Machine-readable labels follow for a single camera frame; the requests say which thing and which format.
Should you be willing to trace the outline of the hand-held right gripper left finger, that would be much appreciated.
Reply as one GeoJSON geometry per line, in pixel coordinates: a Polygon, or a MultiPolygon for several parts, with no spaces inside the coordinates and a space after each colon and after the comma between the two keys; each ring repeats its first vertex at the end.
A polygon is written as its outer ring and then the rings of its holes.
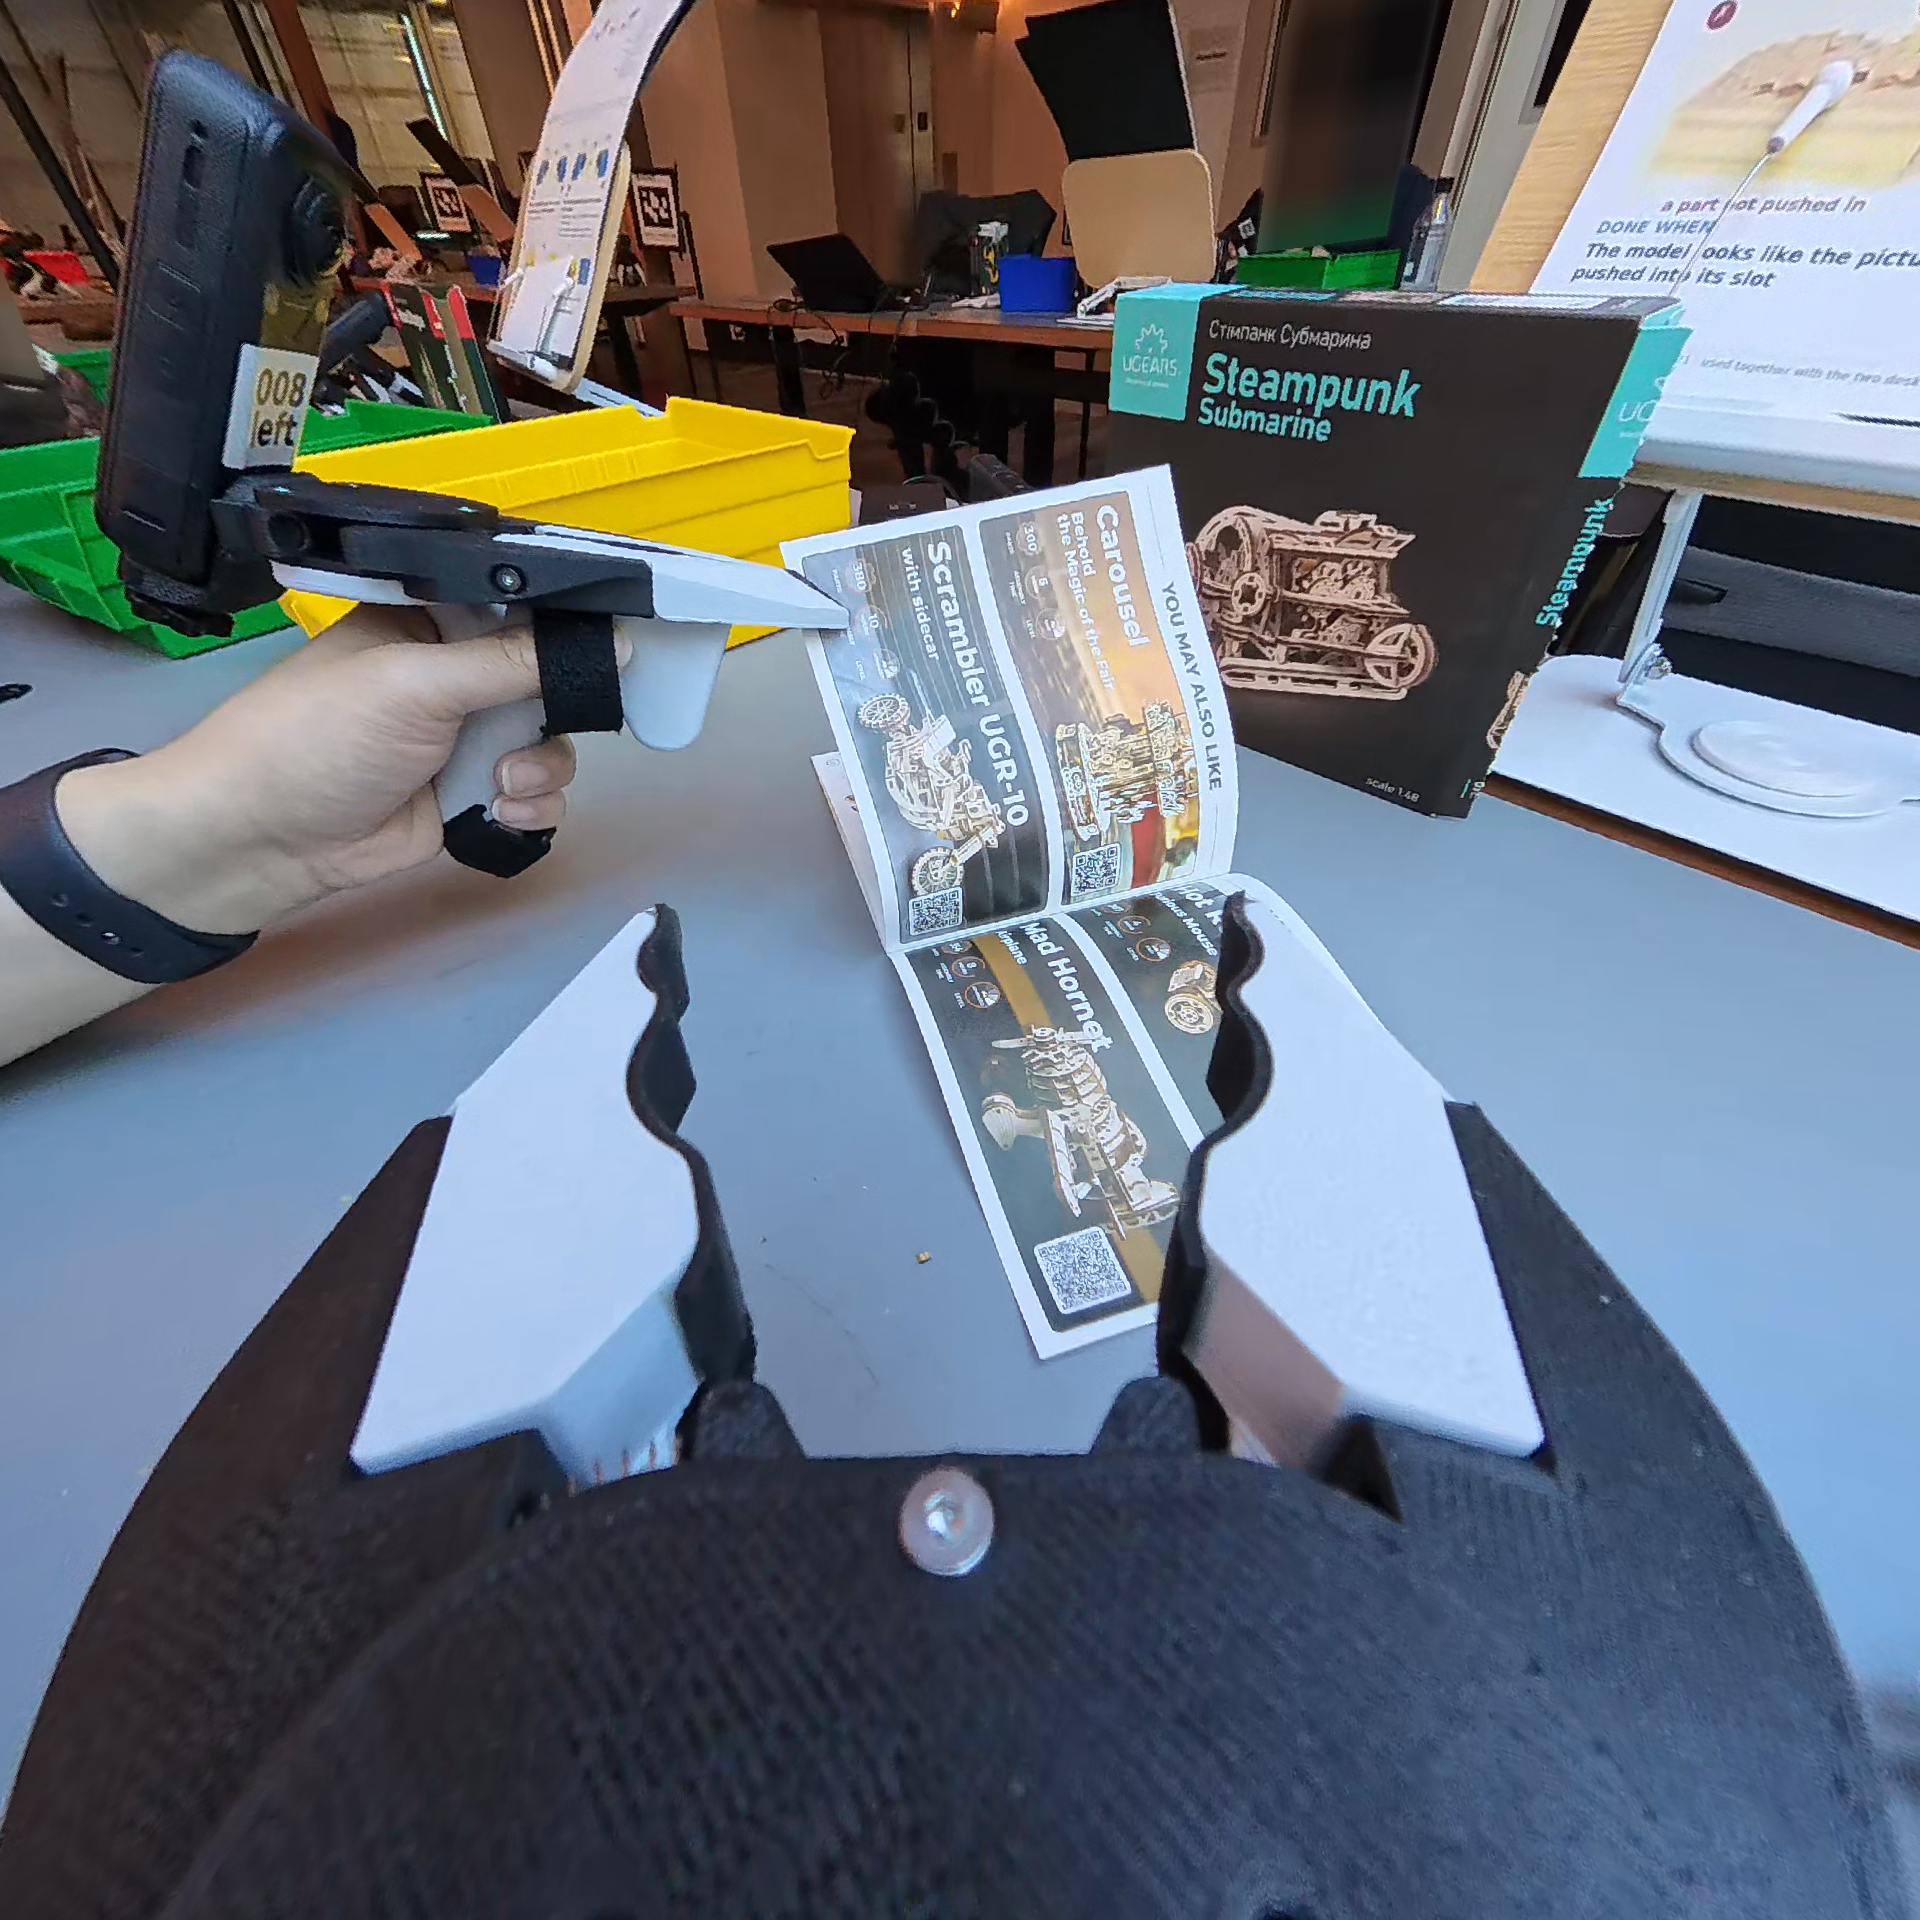
{"type": "Polygon", "coordinates": [[[670,1468],[755,1332],[706,1158],[675,911],[636,914],[450,1107],[349,1443],[367,1476],[535,1432],[572,1482],[670,1468]]]}

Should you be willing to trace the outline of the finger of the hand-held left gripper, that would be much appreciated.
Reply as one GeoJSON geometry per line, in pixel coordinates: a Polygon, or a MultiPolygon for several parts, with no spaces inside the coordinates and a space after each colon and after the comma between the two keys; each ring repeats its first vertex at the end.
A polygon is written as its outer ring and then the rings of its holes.
{"type": "Polygon", "coordinates": [[[815,598],[794,571],[703,549],[534,528],[493,536],[493,576],[521,576],[521,598],[815,598]]]}
{"type": "Polygon", "coordinates": [[[603,611],[616,617],[664,619],[722,628],[800,628],[842,631],[850,611],[815,588],[815,596],[518,596],[538,607],[603,611]]]}

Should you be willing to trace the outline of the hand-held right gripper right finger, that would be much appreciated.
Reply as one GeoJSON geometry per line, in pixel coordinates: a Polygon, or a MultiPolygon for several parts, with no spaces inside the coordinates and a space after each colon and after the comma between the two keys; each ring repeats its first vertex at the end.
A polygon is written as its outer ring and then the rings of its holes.
{"type": "Polygon", "coordinates": [[[1439,1082],[1268,892],[1218,935],[1213,1127],[1166,1245],[1208,1443],[1317,1471],[1355,1419],[1528,1458],[1543,1425],[1439,1082]]]}

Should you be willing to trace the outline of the illustrated instruction booklet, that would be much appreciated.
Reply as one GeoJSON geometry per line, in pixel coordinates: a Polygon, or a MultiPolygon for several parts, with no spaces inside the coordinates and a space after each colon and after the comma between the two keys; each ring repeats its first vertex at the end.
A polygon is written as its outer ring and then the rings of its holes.
{"type": "Polygon", "coordinates": [[[783,545],[815,761],[1041,1358],[1149,1325],[1208,1064],[1239,758],[1173,476],[783,545]]]}

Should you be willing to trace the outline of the black model kit box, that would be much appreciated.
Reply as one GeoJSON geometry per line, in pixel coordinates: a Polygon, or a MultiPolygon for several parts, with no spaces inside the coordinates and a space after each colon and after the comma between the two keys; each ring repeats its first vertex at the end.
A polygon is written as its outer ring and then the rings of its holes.
{"type": "Polygon", "coordinates": [[[1117,294],[1109,470],[1170,470],[1238,741],[1463,817],[1685,342],[1667,298],[1117,294]]]}

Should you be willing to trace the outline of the person's left hand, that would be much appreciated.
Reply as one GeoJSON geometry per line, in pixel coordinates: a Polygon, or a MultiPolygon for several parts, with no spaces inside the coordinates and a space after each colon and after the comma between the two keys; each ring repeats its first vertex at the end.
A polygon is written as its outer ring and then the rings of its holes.
{"type": "Polygon", "coordinates": [[[119,888],[184,927],[251,933],[444,848],[433,789],[468,717],[540,692],[531,628],[464,638],[364,607],[166,745],[108,770],[119,888]]]}

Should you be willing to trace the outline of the large green plastic bin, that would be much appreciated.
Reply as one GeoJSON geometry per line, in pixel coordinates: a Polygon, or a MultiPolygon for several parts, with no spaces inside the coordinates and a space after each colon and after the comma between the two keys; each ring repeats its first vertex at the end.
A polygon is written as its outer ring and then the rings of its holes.
{"type": "MultiPolygon", "coordinates": [[[[319,456],[489,423],[478,414],[415,401],[347,398],[315,406],[299,433],[297,467],[319,456]]],[[[233,615],[231,633],[180,635],[140,617],[119,580],[119,549],[94,513],[98,438],[21,443],[2,452],[2,576],[39,601],[167,660],[191,660],[294,624],[275,599],[233,615]]]]}

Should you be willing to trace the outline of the wooden clipboard stand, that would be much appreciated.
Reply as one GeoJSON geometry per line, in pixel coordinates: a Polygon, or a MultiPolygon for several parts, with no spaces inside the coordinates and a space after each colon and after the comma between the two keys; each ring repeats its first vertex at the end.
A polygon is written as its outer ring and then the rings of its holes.
{"type": "Polygon", "coordinates": [[[488,349],[557,394],[585,376],[625,204],[625,129],[687,1],[605,1],[557,72],[519,197],[488,349]]]}

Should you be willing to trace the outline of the black laptop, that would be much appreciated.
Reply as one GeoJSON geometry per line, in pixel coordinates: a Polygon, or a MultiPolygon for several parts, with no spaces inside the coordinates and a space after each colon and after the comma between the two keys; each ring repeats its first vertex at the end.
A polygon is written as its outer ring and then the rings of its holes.
{"type": "Polygon", "coordinates": [[[766,253],[788,277],[794,302],[815,315],[876,315],[912,306],[909,289],[879,275],[843,232],[767,243],[766,253]]]}

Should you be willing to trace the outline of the cream chair back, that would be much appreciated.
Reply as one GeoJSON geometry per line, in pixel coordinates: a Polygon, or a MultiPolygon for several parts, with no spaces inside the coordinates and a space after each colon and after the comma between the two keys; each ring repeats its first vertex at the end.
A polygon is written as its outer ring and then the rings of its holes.
{"type": "Polygon", "coordinates": [[[1070,252],[1087,287],[1127,275],[1212,282],[1213,186],[1198,149],[1070,160],[1061,197],[1070,252]]]}

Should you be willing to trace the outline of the black wrist band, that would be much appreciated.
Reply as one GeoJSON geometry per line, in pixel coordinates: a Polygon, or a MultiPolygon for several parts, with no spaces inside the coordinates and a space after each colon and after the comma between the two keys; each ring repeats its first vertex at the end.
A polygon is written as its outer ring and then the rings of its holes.
{"type": "Polygon", "coordinates": [[[119,893],[68,837],[57,810],[60,781],[132,756],[123,747],[95,747],[2,787],[2,888],[61,948],[119,979],[155,988],[228,965],[259,935],[191,927],[119,893]]]}

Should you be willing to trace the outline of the white document stand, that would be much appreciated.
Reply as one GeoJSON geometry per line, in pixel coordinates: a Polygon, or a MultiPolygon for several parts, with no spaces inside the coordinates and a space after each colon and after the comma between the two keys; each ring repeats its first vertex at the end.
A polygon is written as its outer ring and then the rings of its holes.
{"type": "MultiPolygon", "coordinates": [[[[1590,3],[1522,160],[1472,287],[1536,291],[1552,252],[1642,73],[1672,3],[1590,3]]],[[[1670,491],[1644,605],[1614,704],[1648,724],[1667,765],[1727,802],[1811,819],[1872,819],[1916,802],[1916,741],[1840,717],[1737,715],[1727,692],[1667,677],[1657,631],[1667,588],[1710,493],[1916,523],[1912,422],[1793,416],[1659,395],[1645,407],[1632,476],[1670,491]]]]}

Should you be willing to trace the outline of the black fabric panel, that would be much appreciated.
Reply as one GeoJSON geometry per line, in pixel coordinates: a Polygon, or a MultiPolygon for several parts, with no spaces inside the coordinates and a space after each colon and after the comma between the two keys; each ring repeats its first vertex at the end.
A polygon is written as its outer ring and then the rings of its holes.
{"type": "Polygon", "coordinates": [[[1014,47],[1067,162],[1192,149],[1180,35],[1168,1],[1031,14],[1014,47]]]}

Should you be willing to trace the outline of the small green plastic bin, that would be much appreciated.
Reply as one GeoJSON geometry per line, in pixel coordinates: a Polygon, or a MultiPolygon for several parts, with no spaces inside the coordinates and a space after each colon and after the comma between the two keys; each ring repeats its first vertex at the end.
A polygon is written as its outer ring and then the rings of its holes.
{"type": "Polygon", "coordinates": [[[1236,258],[1233,283],[1324,294],[1394,289],[1401,263],[1404,252],[1397,248],[1241,252],[1236,258]]]}

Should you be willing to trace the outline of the printed instruction sheet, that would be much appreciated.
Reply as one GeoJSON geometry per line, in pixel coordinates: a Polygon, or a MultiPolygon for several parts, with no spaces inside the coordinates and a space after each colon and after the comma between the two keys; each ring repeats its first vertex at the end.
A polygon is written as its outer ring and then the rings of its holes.
{"type": "Polygon", "coordinates": [[[1679,300],[1672,401],[1916,420],[1916,3],[1672,3],[1531,285],[1679,300]]]}

